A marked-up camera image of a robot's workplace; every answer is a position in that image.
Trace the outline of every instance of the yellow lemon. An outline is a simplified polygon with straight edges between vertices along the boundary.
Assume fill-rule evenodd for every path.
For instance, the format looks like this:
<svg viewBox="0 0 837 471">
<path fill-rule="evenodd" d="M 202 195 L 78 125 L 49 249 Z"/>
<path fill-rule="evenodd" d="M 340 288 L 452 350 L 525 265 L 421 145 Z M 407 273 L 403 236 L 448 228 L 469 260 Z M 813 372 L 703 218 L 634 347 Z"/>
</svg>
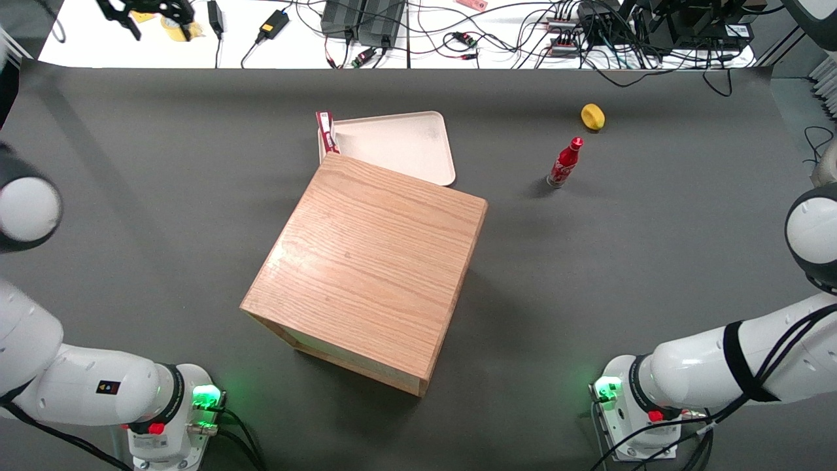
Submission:
<svg viewBox="0 0 837 471">
<path fill-rule="evenodd" d="M 594 131 L 604 127 L 604 113 L 601 108 L 593 103 L 581 109 L 581 120 L 584 122 L 584 126 Z"/>
</svg>

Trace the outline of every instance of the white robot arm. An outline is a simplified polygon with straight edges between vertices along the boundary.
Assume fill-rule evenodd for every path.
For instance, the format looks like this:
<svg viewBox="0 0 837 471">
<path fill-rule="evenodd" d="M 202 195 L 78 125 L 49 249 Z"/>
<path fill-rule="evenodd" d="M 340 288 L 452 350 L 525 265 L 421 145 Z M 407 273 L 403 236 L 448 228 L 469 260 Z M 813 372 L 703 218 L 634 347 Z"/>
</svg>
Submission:
<svg viewBox="0 0 837 471">
<path fill-rule="evenodd" d="M 664 450 L 660 458 L 674 458 L 676 447 L 668 447 L 680 436 L 684 410 L 725 407 L 740 397 L 788 403 L 837 391 L 837 315 L 829 315 L 837 311 L 837 183 L 797 199 L 785 235 L 794 260 L 823 292 L 761 318 L 665 342 L 649 355 L 611 360 L 591 391 L 616 459 L 639 461 Z M 821 320 L 798 333 L 799 342 L 761 384 L 756 376 L 765 359 L 777 344 L 788 345 L 786 332 L 812 313 Z M 632 436 L 651 424 L 659 427 Z"/>
<path fill-rule="evenodd" d="M 0 253 L 43 244 L 60 215 L 55 187 L 0 143 Z M 56 436 L 63 434 L 40 422 L 122 425 L 138 468 L 198 469 L 223 405 L 205 370 L 75 347 L 63 338 L 56 318 L 0 279 L 0 415 Z M 72 438 L 90 452 L 92 445 Z M 91 453 L 131 469 L 98 449 Z"/>
</svg>

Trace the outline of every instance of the black device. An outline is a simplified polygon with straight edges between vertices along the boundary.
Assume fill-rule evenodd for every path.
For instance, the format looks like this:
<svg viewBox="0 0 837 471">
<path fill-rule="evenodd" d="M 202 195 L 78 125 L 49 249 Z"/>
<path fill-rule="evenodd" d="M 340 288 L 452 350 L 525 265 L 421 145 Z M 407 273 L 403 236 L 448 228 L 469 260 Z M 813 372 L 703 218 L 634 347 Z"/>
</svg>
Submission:
<svg viewBox="0 0 837 471">
<path fill-rule="evenodd" d="M 357 26 L 361 44 L 373 48 L 393 47 L 405 3 L 404 0 L 367 0 Z"/>
<path fill-rule="evenodd" d="M 625 40 L 615 37 L 612 32 L 619 31 L 616 23 L 616 12 L 619 3 L 614 0 L 603 0 L 602 2 L 582 2 L 578 5 L 578 26 L 584 31 L 584 38 L 588 44 L 593 46 L 604 46 L 605 38 L 611 44 L 625 44 Z"/>
<path fill-rule="evenodd" d="M 195 11 L 192 5 L 187 0 L 122 0 L 125 8 L 117 10 L 110 3 L 110 0 L 96 0 L 101 8 L 102 13 L 108 21 L 116 21 L 122 25 L 123 28 L 128 28 L 137 41 L 140 40 L 142 34 L 140 29 L 134 23 L 129 13 L 160 13 L 162 16 L 171 19 L 180 25 L 180 30 L 183 31 L 183 37 L 187 41 L 192 40 L 192 34 L 189 33 L 189 25 L 195 21 Z"/>
<path fill-rule="evenodd" d="M 265 39 L 275 38 L 276 34 L 279 34 L 279 31 L 281 31 L 289 21 L 290 19 L 288 18 L 287 13 L 276 10 L 259 28 L 259 37 L 256 39 L 256 42 L 260 43 Z"/>
<path fill-rule="evenodd" d="M 643 12 L 650 20 L 652 13 Z M 745 24 L 709 22 L 699 30 L 683 12 L 674 12 L 663 18 L 661 25 L 649 33 L 649 43 L 661 49 L 710 49 L 739 53 L 752 42 L 752 27 Z"/>
<path fill-rule="evenodd" d="M 356 39 L 365 6 L 366 0 L 326 0 L 320 31 L 329 38 Z"/>
<path fill-rule="evenodd" d="M 212 31 L 215 32 L 218 39 L 221 39 L 221 35 L 223 34 L 223 12 L 221 11 L 221 7 L 218 6 L 218 2 L 215 0 L 209 0 L 207 9 L 209 13 L 209 26 L 212 27 Z"/>
</svg>

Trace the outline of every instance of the wooden box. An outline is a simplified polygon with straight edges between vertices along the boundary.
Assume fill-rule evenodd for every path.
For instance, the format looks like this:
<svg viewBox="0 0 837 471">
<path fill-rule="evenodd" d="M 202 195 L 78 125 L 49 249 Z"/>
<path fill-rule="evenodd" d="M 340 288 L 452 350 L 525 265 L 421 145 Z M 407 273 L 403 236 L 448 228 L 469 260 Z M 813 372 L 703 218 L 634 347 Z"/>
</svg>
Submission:
<svg viewBox="0 0 837 471">
<path fill-rule="evenodd" d="M 241 308 L 295 349 L 423 396 L 487 207 L 328 154 Z"/>
</svg>

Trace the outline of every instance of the black power supply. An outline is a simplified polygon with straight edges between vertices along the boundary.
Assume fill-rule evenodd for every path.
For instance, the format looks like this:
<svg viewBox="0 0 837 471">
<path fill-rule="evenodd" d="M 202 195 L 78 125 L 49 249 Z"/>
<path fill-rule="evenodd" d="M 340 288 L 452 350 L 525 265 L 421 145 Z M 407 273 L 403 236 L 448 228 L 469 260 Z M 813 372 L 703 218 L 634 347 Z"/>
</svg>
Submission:
<svg viewBox="0 0 837 471">
<path fill-rule="evenodd" d="M 221 11 L 221 7 L 218 6 L 218 2 L 215 0 L 209 0 L 207 9 L 209 11 L 209 25 L 212 26 L 212 31 L 215 32 L 215 36 L 221 39 L 223 35 L 223 12 Z"/>
<path fill-rule="evenodd" d="M 260 43 L 265 39 L 275 38 L 276 34 L 279 34 L 279 31 L 281 31 L 289 21 L 290 19 L 288 18 L 287 13 L 276 10 L 259 28 L 259 37 L 256 39 L 256 42 Z"/>
</svg>

